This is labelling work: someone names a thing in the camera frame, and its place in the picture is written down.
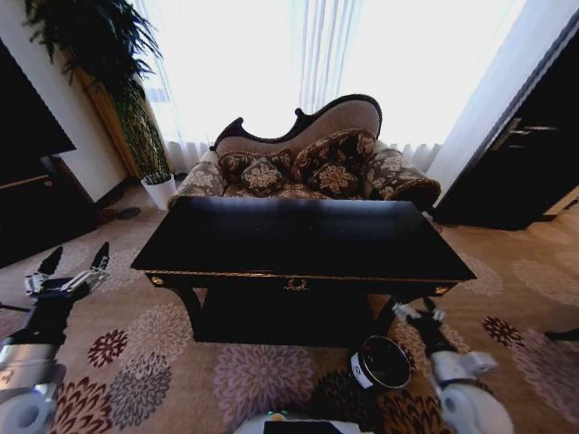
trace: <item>throw pillow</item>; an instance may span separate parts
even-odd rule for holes
[[[359,182],[345,166],[325,163],[308,179],[308,185],[326,196],[346,199],[357,193]]]
[[[349,172],[359,174],[364,161],[372,155],[374,134],[366,129],[342,129],[304,147],[296,156],[290,177],[304,182],[322,165],[336,162]]]
[[[259,158],[242,173],[242,184],[255,196],[267,196],[280,189],[283,175],[266,157]]]
[[[263,156],[265,155],[256,152],[232,151],[223,154],[219,158],[219,166],[225,179],[230,183],[239,183],[243,171]],[[288,147],[284,147],[265,157],[267,157],[282,174],[288,175],[290,173],[291,150]]]

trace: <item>drawer pull handle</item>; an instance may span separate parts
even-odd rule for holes
[[[291,278],[288,285],[283,288],[288,291],[307,291],[309,290],[307,284],[308,282],[304,278]]]

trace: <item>green leaves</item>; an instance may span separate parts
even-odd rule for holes
[[[149,22],[126,0],[24,0],[33,40],[69,54],[67,71],[81,68],[111,95],[124,92],[135,75],[150,73],[136,60],[140,53],[160,55]]]
[[[24,0],[24,7],[25,24],[35,28],[31,41],[45,45],[51,61],[56,49],[68,54],[62,73],[72,81],[81,68],[109,92],[141,177],[148,184],[167,181],[162,138],[136,80],[152,71],[135,57],[160,56],[150,23],[127,0]]]

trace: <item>sofa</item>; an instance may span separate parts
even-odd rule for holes
[[[410,201],[429,210],[435,180],[378,140],[382,112],[367,95],[347,95],[308,115],[300,108],[279,138],[245,131],[237,118],[216,139],[169,200],[253,196],[289,199]]]

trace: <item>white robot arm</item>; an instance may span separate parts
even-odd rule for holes
[[[510,434],[513,422],[505,407],[477,383],[478,375],[498,366],[487,353],[461,355],[440,330],[444,313],[429,299],[428,312],[396,304],[398,318],[414,326],[426,345],[432,364],[432,387],[441,400],[442,417],[459,434]]]
[[[0,433],[43,434],[50,428],[54,394],[66,373],[54,357],[64,343],[69,313],[109,275],[107,242],[90,269],[75,278],[50,279],[61,255],[62,247],[43,261],[38,272],[26,276],[26,293],[36,303],[26,325],[6,338],[0,350]]]

